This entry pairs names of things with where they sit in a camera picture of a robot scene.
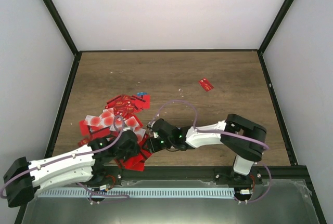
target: purple cable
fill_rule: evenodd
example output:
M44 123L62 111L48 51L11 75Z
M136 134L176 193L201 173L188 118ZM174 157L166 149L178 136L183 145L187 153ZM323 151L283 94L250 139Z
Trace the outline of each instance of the purple cable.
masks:
M117 202L123 202L123 201L126 201L130 198L130 196L128 194L117 194L117 195L106 195L106 194L100 194L100 193L97 193L95 191L92 191L90 190L89 188L87 188L85 185L83 185L82 183L80 182L77 182L76 183L77 185L79 185L80 187L84 188L86 191L88 191L90 193L90 196L89 196L89 201L94 203L95 201L93 201L92 199L92 195L97 195L97 196L103 196L105 198L115 198L115 197L124 197L123 199L119 199L119 200L116 200L116 201L111 201L111 202L100 202L99 204L108 204L108 203L117 203Z
M112 147L112 146L113 146L113 145L119 140L121 134L123 133L123 129L124 129L124 125L125 125L123 117L120 116L120 115L117 115L117 116L114 117L114 119L118 119L118 118L120 118L120 120L121 120L121 130L120 130L118 136L116 137L116 139L115 139L111 144L109 144L109 145L107 145L107 146L105 146L104 148L101 148L101 149L99 149L99 150L93 150L93 151L88 151L88 152L83 152L83 153L75 154L75 157L76 157L76 156L81 156L81 155L95 154L95 153L102 152L102 151L105 151L105 150L111 148L111 147ZM65 159L69 159L69 158L73 158L73 156L72 156L72 155L68 155L68 156L64 156L64 157L61 157L61 158L55 159L55 160L53 160L53 161L50 161L50 162L47 162L47 163L41 164L41 168L46 167L47 165L50 165L50 164L54 164L54 163L57 163L57 162L63 161L63 160L65 160ZM4 191L5 191L6 187L7 187L8 185L10 185L10 184L11 184L13 181L15 181L16 179L18 179L18 178L20 178L21 176L24 176L24 175L26 175L26 174L28 174L28 173L34 171L34 170L37 170L37 167L27 169L27 170L25 170L25 171L19 173L18 175L12 177L11 179L9 179L9 180L3 185L3 187L0 189L0 198L2 198L2 199L7 199L7 196L4 195Z
M256 144L259 144L261 145L262 147L264 147L265 150L269 150L270 148L268 147L267 144L261 142L261 141L258 141L258 140L255 140L253 138L249 138L249 137L244 137L244 136L241 136L241 135L238 135L238 134L234 134L234 133L230 133L230 132L227 132L227 131L223 131L223 130L200 130L198 129L198 127L196 126L196 123L197 123L197 118L198 118L198 112L196 110L196 108L189 102L187 101L183 101L183 100L171 100L167 103L165 103L164 105L161 106L161 108L158 110L158 112L156 113L156 115L152 118L152 120L149 122L148 125L152 125L153 121L157 118L157 115L161 112L161 110L167 106L168 104L172 104L172 103L183 103L183 104L186 104L188 106L190 106L193 110L194 110L194 113L195 113L195 117L194 117L194 120L193 120L193 128L199 132L199 133L217 133L217 134L221 134L221 135L226 135L226 136L231 136L231 137L237 137L237 138L240 138L240 139L243 139L243 140L246 140L246 141L249 141L249 142L253 142L253 143L256 143Z
M266 189L265 193L263 193L259 198L255 199L255 200L248 201L248 203L255 203L255 202L257 202L257 201L260 201L261 199L263 199L263 198L267 195L267 193L268 193L269 190L271 189L271 186L272 186L272 175L271 175L270 169L269 169L265 164L262 164L262 165L265 167L265 169L266 169L267 172L268 172L268 176L269 176L269 178L270 178L270 184L268 185L268 188ZM242 202L242 201L240 201L239 199L237 199L236 197L234 197L234 198L235 198L235 200L236 200L237 202Z

